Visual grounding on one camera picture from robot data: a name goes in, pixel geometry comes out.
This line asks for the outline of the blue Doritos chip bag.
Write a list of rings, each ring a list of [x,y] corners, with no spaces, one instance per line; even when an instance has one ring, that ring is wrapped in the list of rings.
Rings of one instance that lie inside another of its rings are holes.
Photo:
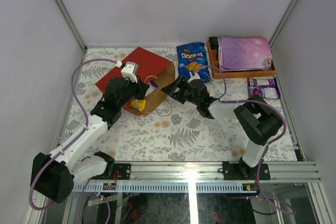
[[[211,82],[212,78],[207,68],[201,67],[208,65],[207,53],[203,42],[193,42],[177,46],[178,75],[188,80],[190,72],[196,70],[204,82]]]

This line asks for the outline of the orange wooden tray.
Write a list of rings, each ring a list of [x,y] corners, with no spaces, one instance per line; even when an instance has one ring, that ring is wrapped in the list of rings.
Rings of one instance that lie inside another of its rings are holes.
[[[219,68],[218,50],[211,47],[210,40],[206,42],[208,53],[208,62]],[[225,78],[259,78],[259,77],[273,77],[277,73],[275,63],[271,61],[270,70],[244,70],[244,71],[226,71],[223,72]]]

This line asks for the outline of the purple snowflake cloth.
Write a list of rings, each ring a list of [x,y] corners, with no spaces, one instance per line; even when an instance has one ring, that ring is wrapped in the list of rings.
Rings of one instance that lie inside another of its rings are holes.
[[[219,37],[217,42],[221,71],[271,69],[272,52],[266,38]]]

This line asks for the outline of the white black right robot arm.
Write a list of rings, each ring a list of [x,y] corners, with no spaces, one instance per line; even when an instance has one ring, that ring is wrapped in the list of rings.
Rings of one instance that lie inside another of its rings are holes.
[[[269,144],[280,139],[287,129],[283,115],[257,94],[247,100],[224,101],[211,96],[197,77],[189,80],[179,77],[161,91],[181,104],[186,101],[194,104],[204,118],[220,120],[229,115],[237,118],[249,138],[239,159],[239,172],[245,179],[257,175]]]

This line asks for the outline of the purple snack packet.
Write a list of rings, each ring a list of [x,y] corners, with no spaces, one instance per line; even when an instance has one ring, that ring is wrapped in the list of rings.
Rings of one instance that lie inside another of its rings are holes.
[[[257,94],[266,99],[281,98],[276,78],[248,78],[247,90],[249,97]]]
[[[149,85],[151,90],[156,90],[159,87],[153,80],[149,82]]]

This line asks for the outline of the aluminium front rail frame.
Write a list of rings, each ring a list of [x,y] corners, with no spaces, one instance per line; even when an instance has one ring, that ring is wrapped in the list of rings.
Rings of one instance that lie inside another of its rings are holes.
[[[314,162],[119,162],[28,223],[335,223]]]

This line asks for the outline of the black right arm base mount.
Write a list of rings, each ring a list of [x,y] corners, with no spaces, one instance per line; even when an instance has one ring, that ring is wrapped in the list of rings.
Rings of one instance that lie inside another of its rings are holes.
[[[225,180],[256,180],[258,166],[249,167],[240,162],[222,162],[222,173]],[[261,164],[259,180],[270,180],[270,172],[267,164]]]

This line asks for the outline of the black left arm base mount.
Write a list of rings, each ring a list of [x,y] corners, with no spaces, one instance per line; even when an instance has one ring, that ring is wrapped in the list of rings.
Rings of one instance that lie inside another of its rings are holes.
[[[129,180],[131,175],[131,164],[114,163],[108,165],[101,175],[91,177],[94,180]]]

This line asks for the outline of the black object in tray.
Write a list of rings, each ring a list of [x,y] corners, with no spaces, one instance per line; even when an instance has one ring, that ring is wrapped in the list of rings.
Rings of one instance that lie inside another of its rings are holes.
[[[218,38],[217,37],[209,37],[208,41],[209,41],[211,50],[218,50]]]

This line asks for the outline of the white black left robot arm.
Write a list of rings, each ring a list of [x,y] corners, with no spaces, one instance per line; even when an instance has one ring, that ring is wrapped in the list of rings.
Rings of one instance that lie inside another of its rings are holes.
[[[133,99],[144,99],[150,86],[141,80],[112,78],[102,98],[91,110],[85,124],[48,154],[39,153],[33,160],[31,191],[37,191],[59,204],[73,188],[93,177],[109,179],[114,175],[114,158],[98,151],[80,161],[80,156],[120,118],[121,110]]]

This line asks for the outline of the red brown paper bag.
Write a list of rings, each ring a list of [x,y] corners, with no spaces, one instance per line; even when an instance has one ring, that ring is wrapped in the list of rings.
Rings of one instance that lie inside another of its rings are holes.
[[[161,91],[161,88],[168,86],[175,80],[174,63],[141,47],[137,47],[133,50],[122,60],[122,63],[128,61],[138,64],[139,67],[136,74],[140,77],[141,81],[145,83],[154,81],[158,87],[144,98],[146,104],[143,111],[140,112],[130,107],[129,104],[125,105],[124,109],[134,115],[149,115],[157,109],[167,97],[167,95]]]

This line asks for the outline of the yellow snack packet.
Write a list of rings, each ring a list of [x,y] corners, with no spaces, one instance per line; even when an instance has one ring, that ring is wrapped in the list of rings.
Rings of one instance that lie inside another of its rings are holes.
[[[137,100],[134,99],[130,103],[130,107],[138,110],[139,112],[142,112],[145,108],[146,100]]]

